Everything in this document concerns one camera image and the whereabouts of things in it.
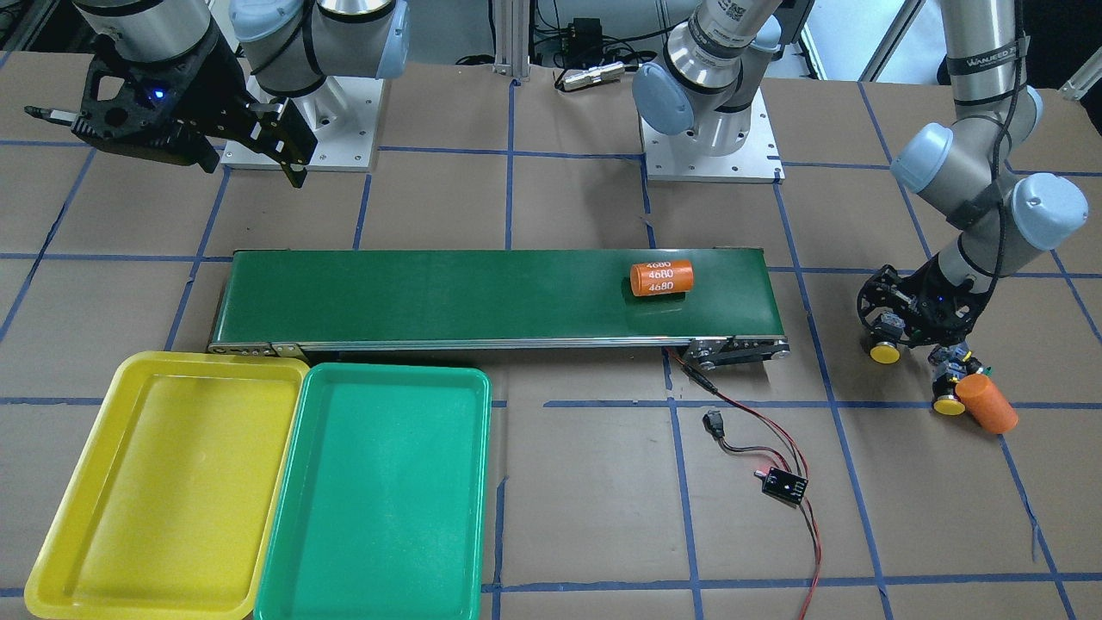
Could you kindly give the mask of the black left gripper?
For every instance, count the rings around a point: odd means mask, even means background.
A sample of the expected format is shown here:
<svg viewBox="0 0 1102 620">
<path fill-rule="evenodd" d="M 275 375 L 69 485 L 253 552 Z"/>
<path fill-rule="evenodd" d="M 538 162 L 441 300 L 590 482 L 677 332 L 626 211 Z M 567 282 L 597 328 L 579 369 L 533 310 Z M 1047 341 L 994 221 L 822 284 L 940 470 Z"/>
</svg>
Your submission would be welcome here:
<svg viewBox="0 0 1102 620">
<path fill-rule="evenodd" d="M 897 314 L 906 325 L 899 344 L 907 348 L 953 345 L 975 329 L 988 298 L 991 293 L 980 293 L 975 279 L 952 285 L 933 258 L 908 278 L 901 278 L 892 264 L 880 267 L 858 289 L 857 315 L 869 333 L 879 313 Z"/>
</svg>

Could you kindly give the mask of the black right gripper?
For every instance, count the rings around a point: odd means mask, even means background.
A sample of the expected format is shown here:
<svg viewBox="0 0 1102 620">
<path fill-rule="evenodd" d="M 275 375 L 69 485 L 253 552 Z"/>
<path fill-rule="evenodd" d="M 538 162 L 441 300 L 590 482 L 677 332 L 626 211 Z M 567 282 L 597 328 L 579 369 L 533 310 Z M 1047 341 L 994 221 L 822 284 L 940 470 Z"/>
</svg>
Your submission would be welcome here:
<svg viewBox="0 0 1102 620">
<path fill-rule="evenodd" d="M 291 99 L 256 101 L 244 68 L 222 34 L 205 34 L 177 59 L 125 59 L 114 39 L 98 35 L 79 110 L 25 107 L 99 152 L 190 166 L 218 165 L 209 137 L 271 157 L 302 188 L 318 138 Z"/>
</svg>

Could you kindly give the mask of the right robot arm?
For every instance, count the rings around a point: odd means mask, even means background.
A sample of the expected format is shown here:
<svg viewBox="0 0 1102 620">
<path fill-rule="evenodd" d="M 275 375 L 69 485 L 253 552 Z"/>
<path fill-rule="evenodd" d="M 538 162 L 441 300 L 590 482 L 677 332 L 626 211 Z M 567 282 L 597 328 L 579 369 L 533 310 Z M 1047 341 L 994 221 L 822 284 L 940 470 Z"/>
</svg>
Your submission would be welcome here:
<svg viewBox="0 0 1102 620">
<path fill-rule="evenodd" d="M 213 172 L 372 164 L 385 81 L 406 70 L 406 1 L 78 1 L 96 33 L 78 110 L 25 107 L 115 156 Z"/>
</svg>

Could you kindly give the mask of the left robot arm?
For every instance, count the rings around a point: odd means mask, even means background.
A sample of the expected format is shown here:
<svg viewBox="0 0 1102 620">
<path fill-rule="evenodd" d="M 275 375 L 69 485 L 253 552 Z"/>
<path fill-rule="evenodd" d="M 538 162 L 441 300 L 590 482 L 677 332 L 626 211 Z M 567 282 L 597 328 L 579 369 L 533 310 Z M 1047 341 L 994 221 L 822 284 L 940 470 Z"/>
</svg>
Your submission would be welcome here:
<svg viewBox="0 0 1102 620">
<path fill-rule="evenodd" d="M 747 126 L 752 98 L 782 39 L 777 8 L 776 1 L 699 3 L 657 58 L 636 72 L 633 96 L 642 121 L 666 135 Z M 1050 173 L 1017 177 L 1006 166 L 1042 119 L 1042 98 L 1026 81 L 1030 39 L 1022 3 L 944 1 L 941 11 L 957 119 L 923 126 L 890 170 L 959 236 L 912 275 L 882 267 L 858 290 L 858 320 L 880 363 L 899 346 L 962 342 L 1000 279 L 1061 244 L 1089 215 L 1071 181 Z"/>
</svg>

